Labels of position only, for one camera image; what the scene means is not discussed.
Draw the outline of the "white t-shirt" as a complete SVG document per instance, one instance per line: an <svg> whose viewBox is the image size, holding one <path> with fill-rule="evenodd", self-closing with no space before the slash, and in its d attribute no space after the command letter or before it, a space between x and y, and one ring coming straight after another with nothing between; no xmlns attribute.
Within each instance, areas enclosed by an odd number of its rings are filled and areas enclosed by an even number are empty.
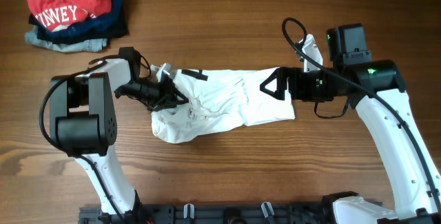
<svg viewBox="0 0 441 224"><path fill-rule="evenodd" d="M167 143L295 118L288 90L283 100L260 91L275 68L265 70L182 70L173 83L188 103L151 113L152 133Z"/></svg>

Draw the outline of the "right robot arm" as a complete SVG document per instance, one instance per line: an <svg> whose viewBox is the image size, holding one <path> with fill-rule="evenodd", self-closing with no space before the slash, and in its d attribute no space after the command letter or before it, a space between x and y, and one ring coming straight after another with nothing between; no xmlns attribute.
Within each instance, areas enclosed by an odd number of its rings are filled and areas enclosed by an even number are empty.
<svg viewBox="0 0 441 224"><path fill-rule="evenodd" d="M329 194L322 198L320 222L439 223L440 173L413 119L397 65L371 58L359 23L329 29L327 43L331 68L307 54L307 38L292 43L304 66L275 70L269 81L276 89L270 94L315 105L345 97L346 107L357 112L376 144L395 207L380 207L355 192Z"/></svg>

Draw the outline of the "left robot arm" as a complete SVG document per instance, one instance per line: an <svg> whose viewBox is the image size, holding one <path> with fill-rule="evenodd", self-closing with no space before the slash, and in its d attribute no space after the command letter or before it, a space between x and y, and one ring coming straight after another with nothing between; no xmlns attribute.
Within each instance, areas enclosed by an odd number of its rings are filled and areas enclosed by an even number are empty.
<svg viewBox="0 0 441 224"><path fill-rule="evenodd" d="M79 223L153 223L153 212L140 201L116 155L113 99L127 96L152 112L185 104L175 74L170 64L155 69L125 47L90 61L84 71L51 79L39 112L42 135L85 170L101 202L82 207Z"/></svg>

